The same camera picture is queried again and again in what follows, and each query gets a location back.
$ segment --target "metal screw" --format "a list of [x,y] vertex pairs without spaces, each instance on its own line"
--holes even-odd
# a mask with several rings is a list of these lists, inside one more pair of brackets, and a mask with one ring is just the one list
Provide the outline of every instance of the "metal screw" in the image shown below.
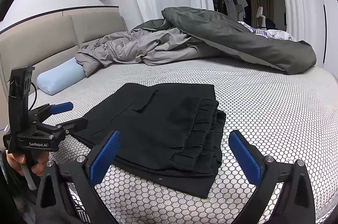
[[269,163],[271,163],[271,162],[274,161],[274,159],[273,159],[273,157],[272,157],[271,155],[267,155],[267,156],[265,157],[265,160],[268,161]]
[[76,161],[81,163],[81,162],[83,162],[85,159],[86,159],[86,157],[85,157],[84,155],[80,155],[80,156],[76,159]]
[[300,167],[303,167],[305,165],[304,161],[302,161],[302,160],[297,160],[297,164]]
[[53,164],[54,164],[54,161],[49,160],[46,165],[47,165],[47,167],[51,167],[51,166],[53,166]]

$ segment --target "black cable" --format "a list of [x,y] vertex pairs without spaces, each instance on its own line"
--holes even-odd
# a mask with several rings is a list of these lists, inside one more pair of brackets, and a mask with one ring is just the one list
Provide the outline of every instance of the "black cable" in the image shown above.
[[37,101],[37,96],[38,96],[38,90],[37,90],[37,88],[35,87],[35,85],[34,85],[33,82],[31,82],[31,84],[33,85],[34,90],[35,90],[35,98],[34,98],[33,104],[30,106],[29,110],[31,110],[32,107],[34,106],[35,102]]

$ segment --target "gray blanket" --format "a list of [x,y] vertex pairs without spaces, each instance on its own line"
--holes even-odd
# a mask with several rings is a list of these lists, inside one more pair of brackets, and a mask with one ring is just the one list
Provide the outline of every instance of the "gray blanket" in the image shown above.
[[160,65],[221,52],[287,74],[301,73],[316,63],[316,55],[305,41],[254,35],[219,12],[178,7],[166,8],[162,15],[164,19],[147,21],[131,32],[109,34],[82,47],[75,59],[86,76],[113,63]]

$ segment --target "light blue pillow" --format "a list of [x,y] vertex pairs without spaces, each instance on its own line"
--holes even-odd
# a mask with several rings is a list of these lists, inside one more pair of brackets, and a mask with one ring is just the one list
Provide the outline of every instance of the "light blue pillow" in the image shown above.
[[37,78],[38,88],[49,95],[54,95],[74,85],[86,77],[85,72],[75,58],[50,69]]

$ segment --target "person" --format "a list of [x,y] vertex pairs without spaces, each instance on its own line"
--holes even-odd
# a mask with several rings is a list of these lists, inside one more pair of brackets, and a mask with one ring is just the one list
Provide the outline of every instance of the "person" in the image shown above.
[[[49,152],[41,152],[37,157],[38,163],[32,166],[31,170],[37,176],[42,176]],[[20,164],[26,162],[25,154],[3,151],[0,157],[0,168],[7,182],[10,195],[13,197],[16,208],[27,224],[35,223],[34,206],[37,198],[37,190],[28,188],[26,179],[23,176]]]

